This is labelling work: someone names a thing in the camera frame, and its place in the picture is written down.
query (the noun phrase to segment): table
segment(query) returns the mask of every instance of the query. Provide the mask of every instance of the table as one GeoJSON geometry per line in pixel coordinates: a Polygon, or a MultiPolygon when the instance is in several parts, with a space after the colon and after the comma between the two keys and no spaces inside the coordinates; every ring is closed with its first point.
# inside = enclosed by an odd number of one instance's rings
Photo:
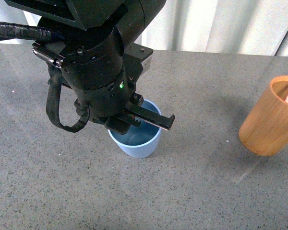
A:
{"type": "MultiPolygon", "coordinates": [[[[155,51],[137,92],[175,114],[148,158],[107,130],[53,126],[45,62],[0,44],[0,230],[288,229],[288,145],[256,156],[238,129],[288,57],[155,51]]],[[[60,116],[78,115],[62,90],[60,116]]]]}

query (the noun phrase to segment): blue cup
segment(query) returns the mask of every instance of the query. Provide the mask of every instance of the blue cup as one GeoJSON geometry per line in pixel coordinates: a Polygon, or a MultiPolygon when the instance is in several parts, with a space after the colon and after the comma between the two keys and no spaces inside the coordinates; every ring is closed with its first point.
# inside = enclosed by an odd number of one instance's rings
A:
{"type": "MultiPolygon", "coordinates": [[[[144,99],[141,107],[161,115],[159,108],[147,99],[144,99]]],[[[124,135],[108,131],[117,145],[129,156],[145,158],[156,150],[161,137],[161,128],[139,120],[141,121],[140,127],[131,126],[124,135]]]]}

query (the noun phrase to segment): screw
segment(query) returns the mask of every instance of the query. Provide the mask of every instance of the screw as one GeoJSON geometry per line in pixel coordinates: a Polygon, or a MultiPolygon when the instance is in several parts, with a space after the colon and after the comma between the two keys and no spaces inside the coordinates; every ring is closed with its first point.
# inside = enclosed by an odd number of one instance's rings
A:
{"type": "Polygon", "coordinates": [[[78,54],[82,54],[82,53],[83,53],[83,49],[82,49],[82,48],[78,48],[78,49],[77,49],[77,53],[78,53],[78,54]]]}
{"type": "Polygon", "coordinates": [[[60,61],[60,60],[56,60],[56,65],[58,66],[58,67],[61,67],[62,66],[62,61],[60,61]]]}

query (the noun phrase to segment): speckled granite surface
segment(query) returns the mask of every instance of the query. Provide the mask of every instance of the speckled granite surface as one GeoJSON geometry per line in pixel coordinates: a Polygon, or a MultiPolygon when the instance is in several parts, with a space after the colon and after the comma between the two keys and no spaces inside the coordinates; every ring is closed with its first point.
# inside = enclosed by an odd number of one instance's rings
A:
{"type": "MultiPolygon", "coordinates": [[[[288,229],[288,145],[264,158],[238,139],[277,75],[288,57],[155,51],[138,92],[176,121],[133,159],[102,126],[54,127],[46,64],[0,45],[0,230],[288,229]]],[[[71,124],[76,97],[62,93],[71,124]]]]}

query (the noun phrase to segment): black cable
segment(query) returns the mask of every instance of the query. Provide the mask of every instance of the black cable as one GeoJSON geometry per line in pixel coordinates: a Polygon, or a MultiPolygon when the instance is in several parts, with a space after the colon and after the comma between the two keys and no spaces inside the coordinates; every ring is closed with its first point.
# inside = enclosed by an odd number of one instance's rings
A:
{"type": "Polygon", "coordinates": [[[42,42],[64,40],[64,37],[47,28],[0,22],[0,41],[19,38],[42,42]]]}

